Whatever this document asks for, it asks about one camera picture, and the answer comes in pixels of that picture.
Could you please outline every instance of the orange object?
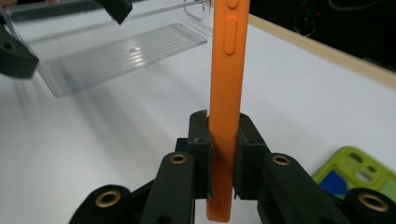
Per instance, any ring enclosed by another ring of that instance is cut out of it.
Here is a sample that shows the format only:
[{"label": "orange object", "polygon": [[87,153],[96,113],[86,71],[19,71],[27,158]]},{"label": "orange object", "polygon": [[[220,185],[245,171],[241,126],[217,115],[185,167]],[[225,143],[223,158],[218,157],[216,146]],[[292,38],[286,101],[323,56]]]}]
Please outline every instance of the orange object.
[{"label": "orange object", "polygon": [[206,215],[218,222],[228,222],[231,214],[249,4],[249,0],[215,1],[209,112],[213,199],[207,203]]}]

